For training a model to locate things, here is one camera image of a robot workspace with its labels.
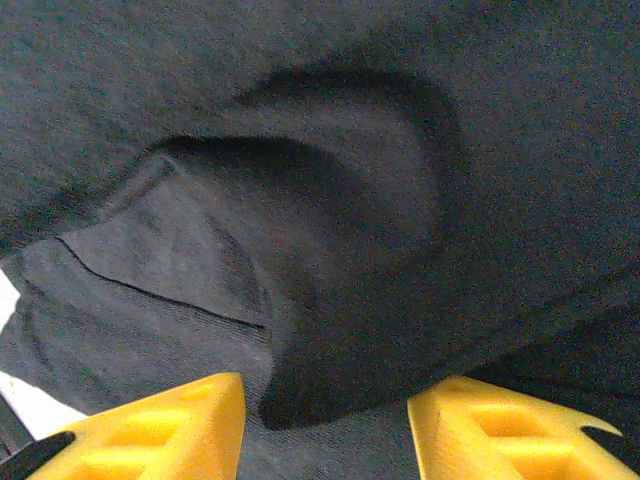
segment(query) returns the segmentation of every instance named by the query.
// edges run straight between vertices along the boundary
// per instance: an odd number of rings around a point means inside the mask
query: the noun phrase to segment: cloth
[[[0,366],[76,408],[237,370],[245,478],[412,478],[408,396],[638,303],[628,3],[5,11]]]

